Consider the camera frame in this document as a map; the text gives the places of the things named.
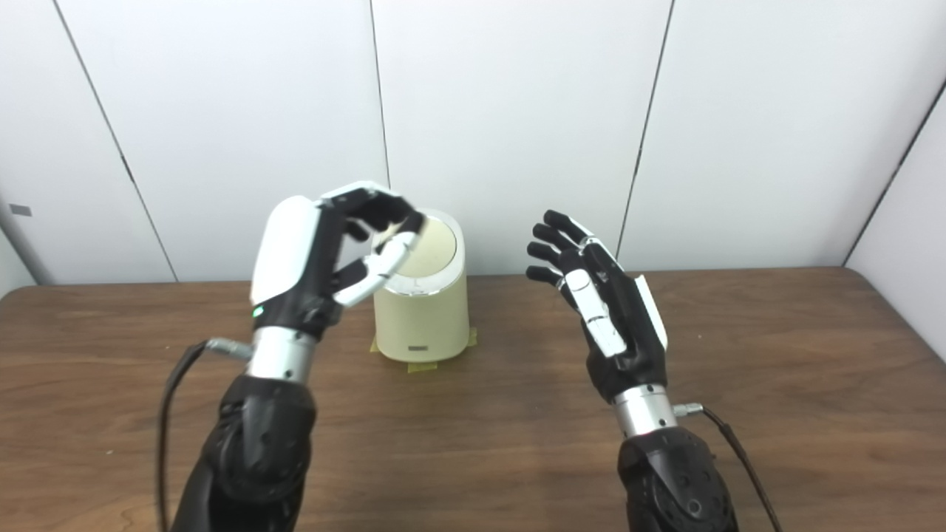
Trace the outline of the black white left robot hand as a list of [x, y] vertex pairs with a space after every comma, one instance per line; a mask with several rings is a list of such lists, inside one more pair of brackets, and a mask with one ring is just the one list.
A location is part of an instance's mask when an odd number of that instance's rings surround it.
[[342, 310], [389, 282], [415, 249], [426, 216], [401, 195], [355, 182], [270, 213], [251, 277], [254, 326], [321, 339]]

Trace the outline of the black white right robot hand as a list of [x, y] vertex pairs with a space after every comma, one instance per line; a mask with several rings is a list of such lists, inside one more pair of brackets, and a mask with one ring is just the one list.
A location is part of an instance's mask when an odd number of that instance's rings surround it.
[[608, 403], [636, 387], [666, 386], [667, 331], [643, 275], [629, 276], [598, 236], [547, 210], [531, 229], [527, 279], [557, 289], [580, 319], [591, 383]]

